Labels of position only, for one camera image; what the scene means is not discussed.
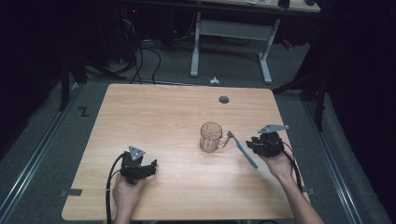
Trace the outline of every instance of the small white object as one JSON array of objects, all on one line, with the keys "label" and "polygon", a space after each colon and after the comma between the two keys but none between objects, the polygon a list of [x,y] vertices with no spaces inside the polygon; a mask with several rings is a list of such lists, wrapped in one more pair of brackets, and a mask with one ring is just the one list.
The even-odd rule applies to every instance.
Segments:
[{"label": "small white object", "polygon": [[210,80],[210,83],[212,83],[212,84],[219,84],[220,81],[218,81],[218,79],[217,79],[216,77],[213,77],[213,79]]}]

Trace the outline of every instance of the black cable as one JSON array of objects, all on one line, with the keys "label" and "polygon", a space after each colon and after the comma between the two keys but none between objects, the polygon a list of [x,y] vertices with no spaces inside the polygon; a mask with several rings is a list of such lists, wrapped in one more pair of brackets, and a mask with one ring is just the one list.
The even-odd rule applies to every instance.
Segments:
[{"label": "black cable", "polygon": [[[291,153],[292,153],[291,147],[290,147],[288,144],[284,143],[284,142],[282,142],[282,143],[285,144],[285,145],[291,150]],[[286,157],[288,157],[288,159],[290,160],[291,166],[293,167],[294,173],[296,174],[297,186],[298,186],[300,192],[303,193],[303,185],[302,185],[302,183],[301,183],[301,174],[300,174],[300,171],[299,171],[299,169],[298,169],[298,167],[297,167],[297,164],[296,164],[296,162],[295,162],[295,159],[293,159],[293,158],[295,158],[295,157],[294,157],[294,153],[292,153],[292,155],[293,155],[293,158],[292,158],[285,150],[282,150],[282,152],[283,152],[283,154],[285,154]]]},{"label": "black cable", "polygon": [[140,75],[139,75],[139,71],[140,71],[140,69],[143,66],[143,52],[142,52],[142,46],[141,45],[139,47],[139,52],[140,52],[141,62],[140,62],[139,67],[136,69],[136,72],[134,73],[134,76],[132,77],[131,82],[129,82],[129,84],[132,84],[134,82],[134,79],[136,78],[136,76],[139,77],[140,84],[142,84],[142,80],[141,80]]},{"label": "black cable", "polygon": [[111,209],[110,209],[110,185],[111,185],[111,178],[113,177],[113,170],[116,166],[117,162],[125,156],[125,153],[119,155],[119,157],[114,161],[113,165],[111,166],[110,173],[108,174],[107,183],[106,183],[106,216],[107,216],[107,223],[111,223]]},{"label": "black cable", "polygon": [[157,65],[157,67],[155,68],[155,70],[154,70],[154,72],[152,73],[152,76],[151,76],[152,84],[156,85],[156,84],[155,84],[155,80],[154,80],[154,76],[155,76],[155,73],[157,72],[158,68],[160,67],[160,64],[161,64],[161,55],[160,55],[159,53],[157,53],[157,51],[155,51],[155,50],[153,50],[153,49],[145,49],[145,50],[149,50],[149,51],[151,51],[151,52],[157,54],[157,56],[158,56],[158,60],[159,60],[159,61],[158,61],[158,65]]}]

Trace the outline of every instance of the dark background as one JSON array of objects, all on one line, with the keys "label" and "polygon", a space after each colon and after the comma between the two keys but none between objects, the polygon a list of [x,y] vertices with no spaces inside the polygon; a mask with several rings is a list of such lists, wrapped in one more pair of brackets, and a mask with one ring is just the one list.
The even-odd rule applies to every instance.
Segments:
[{"label": "dark background", "polygon": [[[349,21],[327,23],[282,20],[276,42],[312,43],[296,79],[326,74],[326,87],[346,138],[362,169],[396,222],[396,6],[394,1],[319,1],[323,14],[350,16]],[[94,9],[90,4],[12,1],[0,4],[0,149],[1,158],[27,124],[30,115],[50,94],[62,73],[62,58],[78,51],[106,65],[118,60],[125,47],[117,39],[117,8]],[[142,9],[137,29],[141,35],[171,45],[173,30],[188,29],[191,14]],[[305,83],[300,88],[310,86]]]}]

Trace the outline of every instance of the wire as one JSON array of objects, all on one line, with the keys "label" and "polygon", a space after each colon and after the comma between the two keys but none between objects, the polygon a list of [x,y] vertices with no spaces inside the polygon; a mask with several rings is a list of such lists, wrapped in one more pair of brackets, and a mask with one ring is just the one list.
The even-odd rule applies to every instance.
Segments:
[{"label": "wire", "polygon": [[155,68],[153,74],[151,75],[152,84],[156,85],[154,77],[155,77],[155,74],[156,74],[157,71],[158,71],[158,68],[159,68],[160,65],[161,65],[161,55],[160,55],[157,51],[155,51],[154,49],[142,48],[141,45],[140,45],[140,48],[139,48],[141,62],[140,62],[139,68],[137,69],[136,73],[134,74],[134,76],[133,76],[133,78],[131,79],[131,82],[130,82],[129,84],[132,84],[132,83],[134,82],[134,79],[135,79],[136,77],[139,77],[140,84],[142,84],[142,80],[141,80],[141,78],[140,78],[139,71],[140,71],[140,69],[141,69],[142,66],[143,66],[143,49],[144,49],[144,50],[151,51],[151,52],[157,54],[157,56],[158,56],[158,60],[159,60],[159,61],[158,61],[157,67]]},{"label": "wire", "polygon": [[189,35],[189,34],[190,34],[191,30],[192,30],[192,26],[194,25],[196,14],[197,14],[197,13],[194,12],[194,15],[192,15],[192,21],[191,21],[191,25],[190,25],[189,31],[187,31],[187,33],[184,34],[181,38],[174,39],[174,41],[182,40],[182,39],[189,38],[189,37],[193,36],[193,35]]},{"label": "wire", "polygon": [[297,186],[298,186],[300,192],[303,192],[303,186],[302,186],[302,183],[301,183],[301,174],[300,174],[300,170],[298,169],[298,166],[297,166],[297,164],[295,162],[294,153],[293,153],[291,147],[288,144],[286,144],[284,142],[282,142],[282,143],[284,145],[286,145],[291,150],[291,155],[293,156],[293,158],[285,150],[282,150],[282,152],[283,152],[283,154],[286,155],[286,157],[289,158],[291,166],[294,168],[294,173],[296,174]]},{"label": "wire", "polygon": [[110,208],[110,185],[111,185],[111,178],[113,177],[113,170],[116,166],[117,162],[125,156],[125,152],[122,153],[117,157],[114,161],[113,165],[111,166],[110,173],[108,174],[107,183],[106,183],[106,216],[107,216],[107,223],[111,223],[111,208]]},{"label": "wire", "polygon": [[157,65],[157,67],[155,68],[155,70],[154,70],[154,72],[153,72],[153,74],[152,74],[152,76],[151,76],[152,84],[156,85],[156,84],[155,84],[155,80],[154,80],[154,76],[155,76],[155,73],[157,72],[158,68],[160,67],[160,64],[161,64],[161,55],[160,55],[159,53],[157,53],[157,51],[155,51],[155,50],[153,50],[153,49],[145,49],[145,50],[149,50],[149,51],[151,51],[151,52],[157,54],[157,56],[158,56],[158,60],[159,60],[159,61],[158,61],[158,65]]},{"label": "wire", "polygon": [[132,77],[131,82],[130,82],[129,84],[132,84],[132,83],[134,82],[134,79],[136,78],[136,76],[139,77],[140,84],[142,84],[142,80],[141,80],[140,75],[139,75],[139,71],[140,71],[140,69],[141,69],[142,66],[143,66],[143,52],[142,52],[141,45],[140,45],[140,48],[139,48],[139,52],[140,52],[140,59],[141,59],[141,62],[140,62],[139,67],[136,68],[136,72],[134,73],[134,76]]}]

